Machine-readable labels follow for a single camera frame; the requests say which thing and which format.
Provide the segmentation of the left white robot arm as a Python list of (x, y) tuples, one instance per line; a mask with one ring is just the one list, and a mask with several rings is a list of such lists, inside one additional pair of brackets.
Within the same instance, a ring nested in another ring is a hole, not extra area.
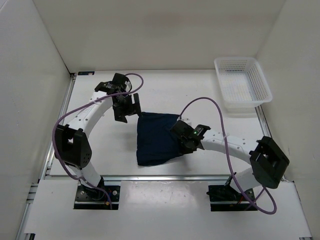
[(140, 115), (139, 95), (133, 89), (129, 74), (115, 73), (111, 81), (100, 82), (88, 102), (68, 113), (75, 116), (62, 124), (62, 116), (52, 130), (55, 157), (65, 172), (87, 189), (93, 200), (100, 200), (105, 194), (102, 176), (91, 164), (92, 149), (89, 136), (101, 117), (113, 111), (115, 121), (127, 123), (127, 117)]

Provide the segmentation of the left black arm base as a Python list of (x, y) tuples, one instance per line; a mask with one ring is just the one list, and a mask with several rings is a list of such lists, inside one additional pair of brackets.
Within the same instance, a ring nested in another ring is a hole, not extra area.
[(111, 205), (108, 197), (102, 191), (79, 183), (75, 193), (73, 208), (75, 210), (118, 210), (121, 186), (105, 185), (104, 189), (108, 193)]

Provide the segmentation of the navy blue shorts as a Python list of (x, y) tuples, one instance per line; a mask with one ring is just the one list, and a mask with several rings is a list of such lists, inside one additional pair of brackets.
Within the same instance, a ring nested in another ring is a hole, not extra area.
[(189, 153), (171, 132), (179, 115), (142, 112), (137, 121), (137, 164), (158, 166)]

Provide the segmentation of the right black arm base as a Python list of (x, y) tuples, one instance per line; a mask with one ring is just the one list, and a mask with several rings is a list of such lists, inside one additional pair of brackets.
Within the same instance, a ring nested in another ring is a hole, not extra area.
[(211, 212), (257, 211), (241, 193), (228, 185), (209, 185), (206, 194)]

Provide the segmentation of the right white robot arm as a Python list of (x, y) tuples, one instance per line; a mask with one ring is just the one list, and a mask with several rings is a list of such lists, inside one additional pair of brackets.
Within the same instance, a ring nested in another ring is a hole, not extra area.
[(230, 200), (238, 199), (243, 191), (258, 186), (276, 189), (283, 178), (290, 160), (268, 136), (260, 140), (249, 140), (236, 136), (224, 137), (222, 132), (215, 131), (206, 125), (192, 128), (183, 120), (178, 120), (170, 130), (180, 141), (184, 153), (198, 149), (228, 154), (250, 165), (250, 168), (237, 172), (225, 186), (224, 193)]

